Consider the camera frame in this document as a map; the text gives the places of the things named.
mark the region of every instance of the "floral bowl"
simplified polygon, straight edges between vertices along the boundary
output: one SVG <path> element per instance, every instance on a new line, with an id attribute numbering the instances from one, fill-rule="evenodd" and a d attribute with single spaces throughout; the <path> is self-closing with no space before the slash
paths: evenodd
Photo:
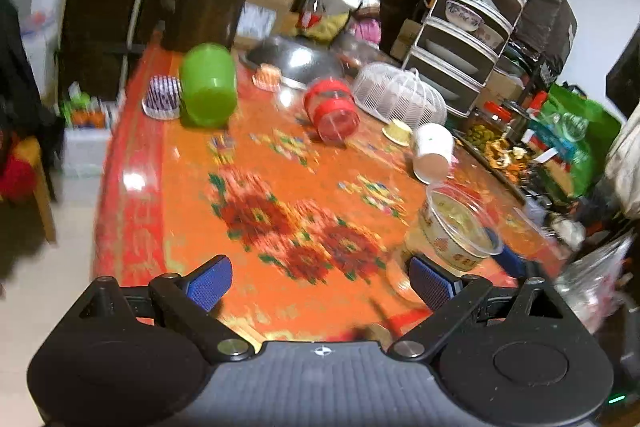
<path id="1" fill-rule="evenodd" d="M 436 254 L 463 272 L 502 252 L 502 240 L 486 209 L 452 185 L 427 189 L 418 225 Z"/>
<path id="2" fill-rule="evenodd" d="M 500 46 L 500 44 L 504 42 L 504 39 L 497 31 L 492 30 L 484 23 L 482 23 L 476 30 L 476 32 L 474 33 L 474 37 L 483 44 L 490 47 L 492 50 L 495 50 L 498 46 Z"/>
<path id="3" fill-rule="evenodd" d="M 463 4 L 455 1 L 447 1 L 447 9 L 445 10 L 447 21 L 455 24 L 458 28 L 465 32 L 474 32 L 484 21 L 473 10 L 467 8 Z"/>

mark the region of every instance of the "black device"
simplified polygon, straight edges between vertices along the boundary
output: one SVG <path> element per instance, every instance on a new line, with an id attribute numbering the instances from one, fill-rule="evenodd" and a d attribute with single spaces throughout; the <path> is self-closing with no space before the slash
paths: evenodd
<path id="1" fill-rule="evenodd" d="M 428 292 L 433 263 L 416 254 L 407 269 Z M 65 427 L 594 425 L 612 368 L 539 266 L 520 288 L 435 275 L 449 285 L 440 307 L 386 353 L 373 341 L 255 353 L 209 314 L 230 286 L 225 256 L 145 287 L 98 277 L 31 360 L 29 390 Z"/>

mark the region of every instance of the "tiled floor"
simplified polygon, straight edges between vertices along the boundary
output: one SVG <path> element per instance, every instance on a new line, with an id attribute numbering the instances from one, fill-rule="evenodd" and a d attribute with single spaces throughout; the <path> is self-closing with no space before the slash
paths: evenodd
<path id="1" fill-rule="evenodd" d="M 55 181 L 58 244 L 49 246 L 35 203 L 0 203 L 0 424 L 41 427 L 26 370 L 42 341 L 90 280 L 99 178 Z"/>

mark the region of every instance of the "metal screw head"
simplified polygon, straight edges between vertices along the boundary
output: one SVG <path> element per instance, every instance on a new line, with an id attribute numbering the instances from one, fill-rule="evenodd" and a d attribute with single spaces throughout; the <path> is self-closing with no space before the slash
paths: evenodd
<path id="1" fill-rule="evenodd" d="M 249 350 L 249 344 L 242 339 L 225 339 L 218 343 L 218 350 L 228 357 L 237 357 Z"/>
<path id="2" fill-rule="evenodd" d="M 414 359 L 424 353 L 424 346 L 414 341 L 400 341 L 394 344 L 394 351 L 406 359 Z"/>

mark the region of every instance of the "table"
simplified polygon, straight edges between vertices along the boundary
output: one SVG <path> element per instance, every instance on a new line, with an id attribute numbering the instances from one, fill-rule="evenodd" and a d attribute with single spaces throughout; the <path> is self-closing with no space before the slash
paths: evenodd
<path id="1" fill-rule="evenodd" d="M 424 200 L 424 185 L 407 174 L 410 151 L 364 113 L 346 146 L 314 142 L 301 97 L 256 89 L 240 64 L 227 130 L 147 118 L 149 78 L 177 75 L 180 60 L 152 42 L 127 87 L 102 181 L 94 274 L 145 285 L 223 253 L 234 281 L 212 313 L 255 344 L 347 340 L 372 324 L 397 336 L 428 317 L 386 278 Z M 462 147 L 454 156 L 448 182 L 485 204 L 514 251 L 556 275 L 559 250 Z M 473 273 L 514 285 L 492 259 Z"/>

